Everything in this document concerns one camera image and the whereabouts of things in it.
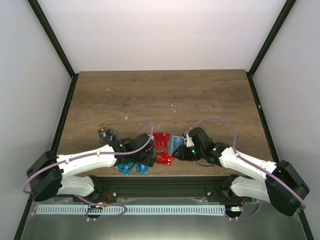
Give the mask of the blue card holder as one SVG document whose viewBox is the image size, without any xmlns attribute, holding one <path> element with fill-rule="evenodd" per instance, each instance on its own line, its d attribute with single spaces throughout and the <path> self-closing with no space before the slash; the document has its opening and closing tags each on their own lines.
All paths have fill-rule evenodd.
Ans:
<svg viewBox="0 0 320 240">
<path fill-rule="evenodd" d="M 171 135 L 169 141 L 167 142 L 167 152 L 169 155 L 172 155 L 173 152 L 180 146 L 185 145 L 187 139 L 182 136 Z"/>
</svg>

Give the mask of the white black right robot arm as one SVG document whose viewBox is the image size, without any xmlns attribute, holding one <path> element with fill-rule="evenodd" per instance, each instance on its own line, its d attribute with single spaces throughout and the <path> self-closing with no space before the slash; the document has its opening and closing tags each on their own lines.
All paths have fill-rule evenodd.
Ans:
<svg viewBox="0 0 320 240">
<path fill-rule="evenodd" d="M 286 216 L 306 207 L 304 199 L 310 189 L 289 162 L 276 163 L 244 154 L 229 144 L 214 142 L 200 127 L 172 140 L 169 153 L 180 161 L 203 159 L 210 166 L 241 173 L 222 188 L 225 200 L 232 202 L 238 197 L 262 200 Z"/>
</svg>

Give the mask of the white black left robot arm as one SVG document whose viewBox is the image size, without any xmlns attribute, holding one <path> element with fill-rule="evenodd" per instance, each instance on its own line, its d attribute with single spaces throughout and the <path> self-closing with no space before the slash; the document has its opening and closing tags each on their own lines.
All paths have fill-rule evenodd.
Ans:
<svg viewBox="0 0 320 240">
<path fill-rule="evenodd" d="M 100 168 L 116 168 L 127 175 L 132 168 L 147 173 L 156 160 L 154 137 L 140 134 L 135 139 L 110 136 L 106 144 L 94 150 L 57 155 L 53 150 L 44 152 L 27 170 L 27 181 L 22 191 L 35 202 L 46 201 L 56 195 L 78 195 L 91 202 L 102 196 L 99 180 L 91 175 L 79 175 Z"/>
</svg>

